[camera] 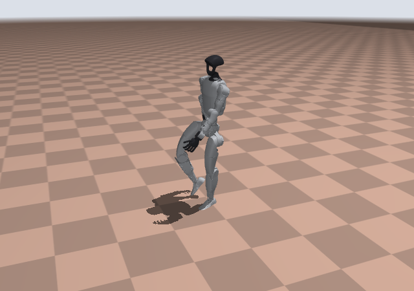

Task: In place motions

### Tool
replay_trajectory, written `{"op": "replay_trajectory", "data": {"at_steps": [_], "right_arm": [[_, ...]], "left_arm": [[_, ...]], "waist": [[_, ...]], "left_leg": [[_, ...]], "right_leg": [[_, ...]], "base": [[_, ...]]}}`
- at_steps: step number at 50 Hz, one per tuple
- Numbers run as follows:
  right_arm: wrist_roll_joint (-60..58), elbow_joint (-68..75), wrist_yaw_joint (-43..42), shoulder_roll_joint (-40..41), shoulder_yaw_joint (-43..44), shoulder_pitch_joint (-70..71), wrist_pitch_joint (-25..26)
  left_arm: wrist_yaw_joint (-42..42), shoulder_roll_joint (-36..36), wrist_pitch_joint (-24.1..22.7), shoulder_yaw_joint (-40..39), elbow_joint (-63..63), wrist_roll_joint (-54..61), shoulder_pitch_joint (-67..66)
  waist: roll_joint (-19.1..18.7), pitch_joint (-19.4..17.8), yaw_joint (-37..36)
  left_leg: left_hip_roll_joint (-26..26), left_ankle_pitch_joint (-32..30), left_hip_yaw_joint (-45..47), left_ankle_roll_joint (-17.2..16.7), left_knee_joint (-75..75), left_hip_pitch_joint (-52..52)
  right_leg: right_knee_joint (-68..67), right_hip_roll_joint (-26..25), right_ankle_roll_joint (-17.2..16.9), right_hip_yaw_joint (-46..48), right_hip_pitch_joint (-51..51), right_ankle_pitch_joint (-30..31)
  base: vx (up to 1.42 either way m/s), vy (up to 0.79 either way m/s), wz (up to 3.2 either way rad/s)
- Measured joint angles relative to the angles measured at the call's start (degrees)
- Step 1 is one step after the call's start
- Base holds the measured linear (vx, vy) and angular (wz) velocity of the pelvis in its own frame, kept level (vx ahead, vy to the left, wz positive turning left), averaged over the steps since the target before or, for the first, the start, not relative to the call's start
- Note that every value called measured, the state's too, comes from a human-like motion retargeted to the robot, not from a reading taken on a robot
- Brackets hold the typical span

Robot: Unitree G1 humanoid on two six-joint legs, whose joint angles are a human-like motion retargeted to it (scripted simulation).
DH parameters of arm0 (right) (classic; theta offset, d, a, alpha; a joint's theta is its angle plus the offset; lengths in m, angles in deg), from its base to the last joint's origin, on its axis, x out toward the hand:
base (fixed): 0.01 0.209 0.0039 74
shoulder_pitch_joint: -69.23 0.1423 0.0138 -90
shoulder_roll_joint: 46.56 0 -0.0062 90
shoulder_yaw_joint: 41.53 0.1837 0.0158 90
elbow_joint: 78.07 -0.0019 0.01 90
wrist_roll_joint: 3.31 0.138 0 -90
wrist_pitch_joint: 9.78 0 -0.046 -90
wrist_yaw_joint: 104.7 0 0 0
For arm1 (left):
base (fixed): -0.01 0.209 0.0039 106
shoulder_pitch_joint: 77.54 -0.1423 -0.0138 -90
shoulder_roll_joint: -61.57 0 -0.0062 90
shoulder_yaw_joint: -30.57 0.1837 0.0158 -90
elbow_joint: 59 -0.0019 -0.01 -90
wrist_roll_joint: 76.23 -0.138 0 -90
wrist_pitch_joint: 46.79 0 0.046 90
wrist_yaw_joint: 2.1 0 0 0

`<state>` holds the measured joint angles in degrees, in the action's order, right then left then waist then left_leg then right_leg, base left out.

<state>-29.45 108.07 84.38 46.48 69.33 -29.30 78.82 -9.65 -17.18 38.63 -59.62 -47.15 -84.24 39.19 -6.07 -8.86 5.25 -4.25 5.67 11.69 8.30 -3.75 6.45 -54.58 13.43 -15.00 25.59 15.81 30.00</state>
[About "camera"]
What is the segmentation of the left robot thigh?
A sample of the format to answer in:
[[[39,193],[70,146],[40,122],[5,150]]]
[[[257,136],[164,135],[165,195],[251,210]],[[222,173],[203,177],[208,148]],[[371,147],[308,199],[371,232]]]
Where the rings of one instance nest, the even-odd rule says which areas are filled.
[[[206,173],[210,174],[210,177],[213,175],[214,169],[217,169],[215,167],[219,155],[217,147],[223,145],[223,142],[224,138],[217,131],[212,131],[212,135],[206,143],[204,165]]]

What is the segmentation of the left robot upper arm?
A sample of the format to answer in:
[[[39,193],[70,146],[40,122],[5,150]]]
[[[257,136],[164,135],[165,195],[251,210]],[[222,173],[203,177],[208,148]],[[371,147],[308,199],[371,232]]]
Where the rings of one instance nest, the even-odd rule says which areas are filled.
[[[212,111],[217,111],[219,115],[225,102],[225,99],[228,97],[229,93],[230,90],[227,86],[219,84],[219,88],[217,90],[217,99],[215,100],[215,107],[213,109],[208,110],[208,116],[211,115]]]

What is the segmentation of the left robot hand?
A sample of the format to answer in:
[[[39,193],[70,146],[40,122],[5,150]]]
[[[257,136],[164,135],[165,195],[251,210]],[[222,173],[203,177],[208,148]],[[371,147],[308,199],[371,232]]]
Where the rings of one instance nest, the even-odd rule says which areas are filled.
[[[191,153],[194,152],[195,148],[199,145],[199,141],[201,141],[202,139],[200,139],[199,137],[197,137],[200,134],[200,131],[198,131],[198,133],[195,135],[195,138],[192,138],[191,140],[185,141],[183,143],[187,143],[189,142],[188,145],[186,145],[183,148],[187,148],[185,149],[185,151],[190,151]],[[192,150],[193,149],[193,150]]]

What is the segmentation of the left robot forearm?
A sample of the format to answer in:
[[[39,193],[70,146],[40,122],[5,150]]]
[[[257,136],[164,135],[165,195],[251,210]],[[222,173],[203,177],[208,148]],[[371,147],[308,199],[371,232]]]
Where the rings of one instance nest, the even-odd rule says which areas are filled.
[[[206,121],[203,123],[203,126],[201,126],[200,134],[197,137],[199,137],[200,139],[204,138],[205,134],[209,131],[212,124],[215,123],[217,116],[218,116],[218,112],[212,111],[210,117],[207,117]]]

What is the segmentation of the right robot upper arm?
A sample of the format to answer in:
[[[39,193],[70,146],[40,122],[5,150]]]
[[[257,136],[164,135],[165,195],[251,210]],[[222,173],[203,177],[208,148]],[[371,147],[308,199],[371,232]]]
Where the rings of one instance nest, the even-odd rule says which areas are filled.
[[[202,93],[202,81],[205,77],[207,77],[207,76],[203,76],[203,77],[199,78],[199,83],[201,85],[201,93]],[[202,104],[202,95],[201,94],[199,95],[199,102]]]

